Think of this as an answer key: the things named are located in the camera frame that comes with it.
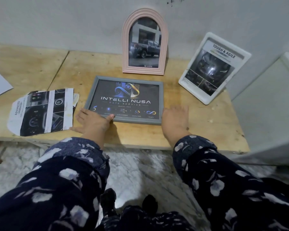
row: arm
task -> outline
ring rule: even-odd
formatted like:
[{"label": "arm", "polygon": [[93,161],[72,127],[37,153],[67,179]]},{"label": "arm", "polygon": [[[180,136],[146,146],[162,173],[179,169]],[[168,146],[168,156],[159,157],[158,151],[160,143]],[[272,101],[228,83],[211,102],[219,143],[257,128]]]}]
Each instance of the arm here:
[{"label": "arm", "polygon": [[84,126],[74,130],[82,138],[50,147],[16,188],[0,198],[0,230],[94,228],[109,175],[108,157],[99,144],[104,144],[112,118],[81,111],[77,119]]},{"label": "arm", "polygon": [[[289,199],[218,153],[208,139],[189,133],[182,123],[188,120],[186,113],[188,109],[166,110],[163,131],[174,147],[174,166],[212,230],[289,230]],[[168,122],[176,117],[180,121]],[[176,124],[173,130],[171,123]]]}]

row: dark blue floral clothing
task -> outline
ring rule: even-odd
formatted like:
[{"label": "dark blue floral clothing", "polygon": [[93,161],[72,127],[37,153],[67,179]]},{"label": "dark blue floral clothing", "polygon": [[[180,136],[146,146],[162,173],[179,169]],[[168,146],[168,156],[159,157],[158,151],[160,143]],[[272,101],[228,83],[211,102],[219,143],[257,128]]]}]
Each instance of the dark blue floral clothing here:
[{"label": "dark blue floral clothing", "polygon": [[[289,199],[190,135],[173,151],[174,166],[212,230],[289,230]],[[109,175],[108,157],[91,140],[50,147],[16,188],[0,198],[0,230],[93,230]],[[150,217],[138,206],[104,217],[105,230],[192,230],[177,212]]]}]

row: gray picture frame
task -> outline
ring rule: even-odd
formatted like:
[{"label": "gray picture frame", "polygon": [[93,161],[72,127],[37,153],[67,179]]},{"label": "gray picture frame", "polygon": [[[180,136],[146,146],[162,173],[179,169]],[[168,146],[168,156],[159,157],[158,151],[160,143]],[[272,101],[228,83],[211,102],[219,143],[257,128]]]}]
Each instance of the gray picture frame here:
[{"label": "gray picture frame", "polygon": [[107,81],[118,81],[118,82],[130,82],[130,83],[140,83],[140,84],[148,84],[148,85],[158,85],[159,86],[159,118],[158,119],[145,119],[145,118],[127,118],[127,117],[115,117],[113,120],[116,122],[126,122],[126,123],[136,123],[136,124],[150,124],[150,125],[161,125],[162,124],[162,112],[164,108],[164,85],[163,82],[160,81],[147,81],[147,80],[138,80],[138,79],[129,79],[129,78],[117,78],[117,77],[107,77],[107,76],[99,76],[95,77],[91,90],[89,92],[87,101],[85,103],[84,108],[91,108],[94,93],[96,87],[100,80]]}]

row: infinity symbol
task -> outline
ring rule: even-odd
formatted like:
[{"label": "infinity symbol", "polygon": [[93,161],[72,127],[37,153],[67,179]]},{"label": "infinity symbol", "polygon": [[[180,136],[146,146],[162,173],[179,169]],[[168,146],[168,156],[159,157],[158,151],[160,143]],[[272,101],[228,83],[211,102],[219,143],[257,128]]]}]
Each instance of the infinity symbol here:
[{"label": "infinity symbol", "polygon": [[147,114],[153,114],[153,115],[155,115],[156,114],[156,112],[155,111],[147,111]]}]

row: framed photo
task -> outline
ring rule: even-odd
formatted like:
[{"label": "framed photo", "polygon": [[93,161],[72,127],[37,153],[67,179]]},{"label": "framed photo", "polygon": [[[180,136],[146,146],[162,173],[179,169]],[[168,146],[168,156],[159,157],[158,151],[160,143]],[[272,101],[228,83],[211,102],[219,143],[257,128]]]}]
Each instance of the framed photo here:
[{"label": "framed photo", "polygon": [[162,17],[147,8],[134,11],[122,30],[122,72],[164,75],[167,45]]},{"label": "framed photo", "polygon": [[207,105],[250,57],[245,50],[208,32],[179,84]]},{"label": "framed photo", "polygon": [[163,82],[96,76],[85,108],[118,122],[161,125]]}]

